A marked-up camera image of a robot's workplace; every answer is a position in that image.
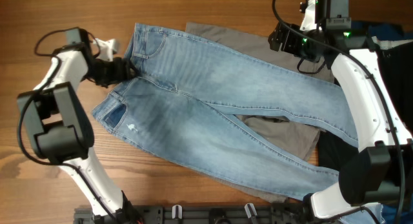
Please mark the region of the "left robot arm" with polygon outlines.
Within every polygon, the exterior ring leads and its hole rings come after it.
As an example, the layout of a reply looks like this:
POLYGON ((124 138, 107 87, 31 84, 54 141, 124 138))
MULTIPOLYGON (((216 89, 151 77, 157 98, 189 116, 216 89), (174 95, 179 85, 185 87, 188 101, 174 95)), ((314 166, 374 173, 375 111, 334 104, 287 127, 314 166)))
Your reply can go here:
POLYGON ((44 54, 51 60, 44 79, 17 97, 19 148, 30 161, 59 167, 72 178, 91 206, 89 223, 142 223, 100 163, 92 125, 76 94, 82 81, 106 88, 132 79, 136 69, 116 57, 116 39, 103 41, 79 27, 62 33, 65 45, 44 54))

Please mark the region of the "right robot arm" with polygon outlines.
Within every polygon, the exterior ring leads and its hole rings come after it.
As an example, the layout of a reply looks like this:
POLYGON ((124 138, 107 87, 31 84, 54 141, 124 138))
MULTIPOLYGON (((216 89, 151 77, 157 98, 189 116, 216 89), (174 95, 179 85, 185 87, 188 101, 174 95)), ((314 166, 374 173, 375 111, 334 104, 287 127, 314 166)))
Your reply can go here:
POLYGON ((378 203, 396 208, 394 222, 412 200, 412 134, 398 116, 379 71, 368 32, 353 29, 348 0, 304 0, 300 26, 280 21, 271 49, 323 60, 342 88, 358 135, 358 154, 337 183, 305 197, 309 223, 334 221, 378 203))

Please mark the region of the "light blue denim jeans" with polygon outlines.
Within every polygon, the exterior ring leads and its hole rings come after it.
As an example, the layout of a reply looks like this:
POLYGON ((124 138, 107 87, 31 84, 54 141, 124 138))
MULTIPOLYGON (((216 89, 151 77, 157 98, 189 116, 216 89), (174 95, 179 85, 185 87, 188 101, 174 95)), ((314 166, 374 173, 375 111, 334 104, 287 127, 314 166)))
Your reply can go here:
POLYGON ((139 75, 118 84, 93 117, 115 137, 269 202, 303 199, 338 180, 283 150, 239 117, 283 116, 352 147, 342 89, 208 39, 137 24, 125 53, 139 75))

